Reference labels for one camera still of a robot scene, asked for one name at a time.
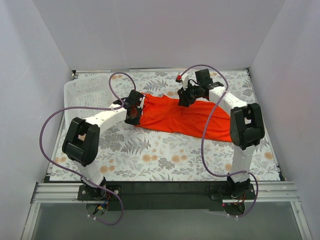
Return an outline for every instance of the leaf pattern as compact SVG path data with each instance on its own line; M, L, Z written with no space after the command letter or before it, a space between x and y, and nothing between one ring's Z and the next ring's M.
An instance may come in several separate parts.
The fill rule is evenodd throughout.
M214 82L224 83L213 71ZM229 90L236 97L248 103L255 102L251 82L246 71L224 71L229 81ZM81 73L78 78L111 73ZM175 82L177 71L130 72L137 91L154 96L170 93L178 98L181 86ZM194 72L189 72L195 79ZM122 76L112 81L113 89L125 97L132 89L132 83ZM58 142L55 161L64 167L78 171L73 161L62 153L65 129ZM224 178L211 176L204 168L200 155L201 139L179 133L158 132L134 127L124 122L117 123L100 136L96 162L107 181L223 181ZM232 164L233 144L231 142L205 140L204 159L208 168L217 174L226 174ZM79 181L79 177L59 167L52 166L51 181ZM278 181L279 173L270 141L260 141L254 151L250 169L261 181Z

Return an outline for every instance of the white laundry basket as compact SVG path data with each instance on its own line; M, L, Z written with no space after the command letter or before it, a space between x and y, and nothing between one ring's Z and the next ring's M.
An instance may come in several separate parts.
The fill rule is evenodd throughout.
M109 88L109 78L105 75L94 75L69 81L64 85L64 107L99 107L108 108L116 97ZM84 119L93 116L101 110L93 109L70 109L65 111L65 127L75 117Z

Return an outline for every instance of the wall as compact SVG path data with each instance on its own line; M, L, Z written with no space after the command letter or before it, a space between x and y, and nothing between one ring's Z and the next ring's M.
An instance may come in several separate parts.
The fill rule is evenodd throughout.
M0 239L17 240L48 166L39 150L40 128L63 107L72 73L32 0L0 0L0 32ZM47 153L60 119L46 130Z
M72 70L249 67L284 0L33 0Z
M286 0L250 71L284 176L320 239L320 2Z

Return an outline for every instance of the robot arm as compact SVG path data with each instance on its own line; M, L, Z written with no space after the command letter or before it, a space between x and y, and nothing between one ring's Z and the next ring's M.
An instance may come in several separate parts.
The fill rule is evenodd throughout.
M208 69L195 72L196 83L185 73L178 75L176 81L182 82L178 91L179 106L189 107L197 98L206 98L217 103L225 87L220 82L213 82ZM249 171L252 155L265 136L261 108L257 103L246 103L227 92L222 98L219 107L230 116L230 137L234 143L234 155L230 174L238 171ZM250 184L247 173L235 174L227 178L230 192L241 193Z
M97 199L103 197L104 193L91 185L86 179L100 186L106 183L95 161L100 135L122 121L131 125L140 124L145 100L144 95L132 90L129 96L122 100L124 102L123 108L102 111L85 119L74 118L62 145L62 151L69 159L74 161L80 173L85 176L81 181L85 186L89 186L87 190L91 192L90 195ZM109 108L114 109L119 106L121 106L121 101L117 100Z

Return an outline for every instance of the orange fabric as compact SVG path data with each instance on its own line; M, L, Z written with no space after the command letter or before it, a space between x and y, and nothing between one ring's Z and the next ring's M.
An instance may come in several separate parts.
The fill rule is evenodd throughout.
M209 101L196 101L189 107L178 106L178 99L146 94L140 125L145 129L181 133L201 138L210 112L215 106ZM205 138L231 142L230 117L220 107L214 111Z

